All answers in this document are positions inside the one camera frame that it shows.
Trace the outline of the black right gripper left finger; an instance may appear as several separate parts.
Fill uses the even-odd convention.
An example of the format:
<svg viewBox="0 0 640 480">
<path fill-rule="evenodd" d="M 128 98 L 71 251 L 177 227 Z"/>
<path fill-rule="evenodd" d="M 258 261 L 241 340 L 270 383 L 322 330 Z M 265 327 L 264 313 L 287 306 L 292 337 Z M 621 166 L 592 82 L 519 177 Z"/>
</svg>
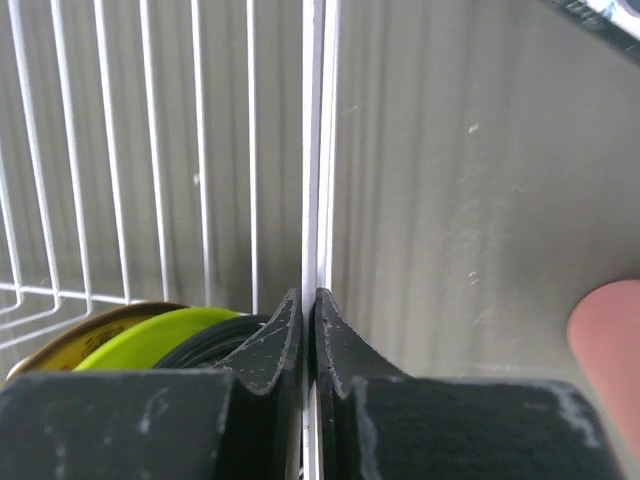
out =
<svg viewBox="0 0 640 480">
<path fill-rule="evenodd" d="M 212 368 L 27 373 L 1 391 L 5 479 L 294 479 L 298 290 Z"/>
</svg>

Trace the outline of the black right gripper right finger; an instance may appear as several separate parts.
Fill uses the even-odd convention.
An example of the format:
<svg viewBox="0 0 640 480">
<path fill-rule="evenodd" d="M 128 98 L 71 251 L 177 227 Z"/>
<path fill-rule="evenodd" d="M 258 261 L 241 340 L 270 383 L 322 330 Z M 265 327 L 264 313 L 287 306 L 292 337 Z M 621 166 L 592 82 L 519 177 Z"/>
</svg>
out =
<svg viewBox="0 0 640 480">
<path fill-rule="evenodd" d="M 327 479 L 620 479 L 600 419 L 549 379 L 415 378 L 316 292 L 313 319 Z"/>
</svg>

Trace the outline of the black plate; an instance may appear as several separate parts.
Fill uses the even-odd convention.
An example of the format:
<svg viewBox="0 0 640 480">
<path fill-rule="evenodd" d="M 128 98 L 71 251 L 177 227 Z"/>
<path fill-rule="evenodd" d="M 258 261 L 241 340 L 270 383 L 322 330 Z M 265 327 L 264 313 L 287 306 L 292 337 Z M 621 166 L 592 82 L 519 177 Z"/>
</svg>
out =
<svg viewBox="0 0 640 480">
<path fill-rule="evenodd" d="M 205 328 L 173 348 L 153 369 L 209 368 L 236 350 L 268 321 L 268 315 L 243 315 Z"/>
</svg>

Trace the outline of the pink plastic cup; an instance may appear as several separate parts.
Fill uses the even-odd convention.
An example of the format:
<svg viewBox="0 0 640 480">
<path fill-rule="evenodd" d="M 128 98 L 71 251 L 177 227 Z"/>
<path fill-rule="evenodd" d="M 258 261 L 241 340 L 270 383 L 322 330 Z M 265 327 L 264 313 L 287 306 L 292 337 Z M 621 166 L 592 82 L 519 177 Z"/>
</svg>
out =
<svg viewBox="0 0 640 480">
<path fill-rule="evenodd" d="M 579 293 L 566 338 L 625 476 L 639 477 L 639 280 Z"/>
</svg>

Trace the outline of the white wire dish rack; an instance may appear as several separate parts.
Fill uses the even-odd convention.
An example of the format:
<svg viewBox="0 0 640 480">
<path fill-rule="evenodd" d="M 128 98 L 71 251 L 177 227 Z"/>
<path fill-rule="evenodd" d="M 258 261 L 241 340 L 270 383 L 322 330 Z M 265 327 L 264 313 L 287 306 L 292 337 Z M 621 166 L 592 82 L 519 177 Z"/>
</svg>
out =
<svg viewBox="0 0 640 480">
<path fill-rule="evenodd" d="M 298 1 L 1 5 L 1 367 L 101 310 L 255 312 L 305 256 Z"/>
</svg>

